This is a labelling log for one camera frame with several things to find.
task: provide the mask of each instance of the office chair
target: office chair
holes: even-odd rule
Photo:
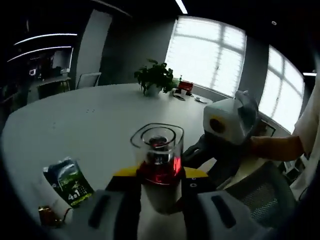
[[[101,72],[81,74],[75,89],[83,89],[97,86],[100,75]]]
[[[285,177],[270,161],[226,191],[248,206],[252,218],[264,227],[278,228],[296,206]]]

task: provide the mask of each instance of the white flower pot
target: white flower pot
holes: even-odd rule
[[[155,97],[160,93],[161,89],[162,87],[157,87],[157,85],[152,84],[149,89],[145,91],[145,95],[148,97]]]

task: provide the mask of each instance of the round table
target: round table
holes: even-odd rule
[[[2,132],[2,151],[19,198],[38,219],[43,203],[33,184],[43,167],[67,156],[78,158],[94,190],[105,189],[113,173],[136,164],[130,137],[149,123],[182,127],[187,149],[204,133],[206,104],[185,98],[162,92],[149,98],[136,83],[118,84],[57,94],[13,112]]]

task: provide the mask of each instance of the ceiling light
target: ceiling light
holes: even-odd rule
[[[22,41],[18,41],[17,43],[15,43],[14,45],[20,44],[20,43],[24,43],[26,41],[32,40],[32,39],[39,39],[39,38],[43,38],[43,37],[51,37],[51,36],[77,36],[78,34],[76,33],[52,33],[52,34],[45,34],[45,35],[39,35],[39,36],[33,36],[33,37],[29,37],[25,40]]]
[[[11,58],[10,60],[6,61],[7,63],[14,60],[14,59],[17,59],[21,56],[24,56],[24,55],[27,55],[27,54],[32,54],[32,53],[35,53],[35,52],[39,52],[39,51],[42,51],[42,50],[49,50],[49,49],[70,49],[71,46],[53,46],[53,47],[46,47],[46,48],[41,48],[41,49],[37,49],[37,50],[33,50],[33,51],[28,51],[28,52],[25,52],[25,53],[22,53],[18,56],[15,56],[13,58]]]
[[[188,14],[187,9],[186,9],[184,3],[182,2],[182,0],[175,0],[175,2],[178,4],[178,6],[183,14]]]
[[[106,3],[106,2],[104,2],[104,1],[102,1],[102,0],[91,0],[91,1],[96,2],[96,3],[98,3],[98,4],[105,5],[105,6],[110,7],[110,8],[113,8],[113,9],[115,9],[115,10],[118,10],[119,12],[121,12],[121,13],[129,16],[130,18],[132,18],[132,16],[131,16],[129,13],[121,10],[120,8],[118,8],[118,7],[116,7],[116,6],[113,6],[113,5],[109,4],[109,3]]]
[[[314,77],[317,76],[317,74],[314,72],[304,72],[303,75],[304,76],[314,76]]]

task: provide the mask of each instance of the black ceiling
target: black ceiling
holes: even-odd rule
[[[133,19],[167,18],[181,15],[175,0],[103,0],[132,16]],[[315,69],[309,36],[320,45],[319,3],[289,0],[182,0],[188,15],[225,22],[244,29],[248,36],[273,45],[301,72]],[[7,54],[14,43],[36,35],[48,33],[79,33],[92,8],[110,10],[91,0],[55,0],[12,2],[8,7]],[[65,38],[74,44],[74,38]]]

